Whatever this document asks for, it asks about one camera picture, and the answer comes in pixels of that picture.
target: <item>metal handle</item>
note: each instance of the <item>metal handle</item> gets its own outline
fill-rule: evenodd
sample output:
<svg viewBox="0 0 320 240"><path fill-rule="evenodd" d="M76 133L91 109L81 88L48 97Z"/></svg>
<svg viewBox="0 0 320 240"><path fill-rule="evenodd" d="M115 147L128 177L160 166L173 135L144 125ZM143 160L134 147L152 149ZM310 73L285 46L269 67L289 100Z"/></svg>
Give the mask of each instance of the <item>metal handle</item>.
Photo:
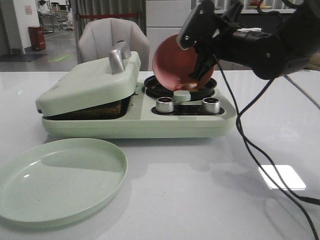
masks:
<svg viewBox="0 0 320 240"><path fill-rule="evenodd" d="M123 59L131 57L131 51L128 43L120 41L113 46L109 52L109 61L112 69L112 74L118 74L126 71Z"/></svg>

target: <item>pink bowl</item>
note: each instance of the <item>pink bowl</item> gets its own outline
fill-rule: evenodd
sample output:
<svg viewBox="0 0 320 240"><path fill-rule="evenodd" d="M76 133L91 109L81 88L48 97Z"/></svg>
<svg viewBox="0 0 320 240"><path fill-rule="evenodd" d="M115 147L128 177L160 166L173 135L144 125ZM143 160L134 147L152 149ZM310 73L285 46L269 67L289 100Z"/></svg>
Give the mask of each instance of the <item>pink bowl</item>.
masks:
<svg viewBox="0 0 320 240"><path fill-rule="evenodd" d="M152 61L154 75L162 86L171 91L197 91L210 80L214 67L200 81L189 77L198 55L193 47L182 50L176 38L177 34L168 37L155 51Z"/></svg>

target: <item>red trash can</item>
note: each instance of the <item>red trash can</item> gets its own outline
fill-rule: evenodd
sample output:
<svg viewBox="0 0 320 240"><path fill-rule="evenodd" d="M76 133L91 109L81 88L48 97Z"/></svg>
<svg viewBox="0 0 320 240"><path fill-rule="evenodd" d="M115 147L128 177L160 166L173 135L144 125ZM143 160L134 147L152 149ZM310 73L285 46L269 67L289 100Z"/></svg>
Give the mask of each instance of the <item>red trash can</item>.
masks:
<svg viewBox="0 0 320 240"><path fill-rule="evenodd" d="M33 51L41 51L46 49L44 27L43 26L29 26L29 37Z"/></svg>

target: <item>mint green plate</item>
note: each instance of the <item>mint green plate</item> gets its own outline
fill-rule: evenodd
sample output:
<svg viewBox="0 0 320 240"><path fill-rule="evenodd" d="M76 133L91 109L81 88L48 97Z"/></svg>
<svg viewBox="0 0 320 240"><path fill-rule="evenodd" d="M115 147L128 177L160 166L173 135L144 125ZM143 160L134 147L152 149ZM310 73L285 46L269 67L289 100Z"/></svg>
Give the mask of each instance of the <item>mint green plate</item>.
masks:
<svg viewBox="0 0 320 240"><path fill-rule="evenodd" d="M125 154L104 140L37 146L0 169L0 216L32 228L75 222L112 199L127 167Z"/></svg>

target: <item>stove burner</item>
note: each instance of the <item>stove burner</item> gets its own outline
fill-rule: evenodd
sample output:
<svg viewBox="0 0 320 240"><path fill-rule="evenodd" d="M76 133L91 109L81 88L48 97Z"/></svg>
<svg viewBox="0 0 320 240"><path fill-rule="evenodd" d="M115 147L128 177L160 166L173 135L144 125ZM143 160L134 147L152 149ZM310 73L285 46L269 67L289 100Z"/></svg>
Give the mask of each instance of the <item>stove burner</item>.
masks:
<svg viewBox="0 0 320 240"><path fill-rule="evenodd" d="M166 89L164 86L162 86L157 78L152 75L148 77L146 80L144 80L144 86L146 87L145 93L149 97L153 98L161 98L161 97L169 97L172 98L174 95L174 92L171 90ZM197 101L201 100L207 97L210 97L214 94L215 90L214 88L217 86L216 80L213 78L210 78L210 80L201 88L199 88L198 91L191 91L191 101Z"/></svg>

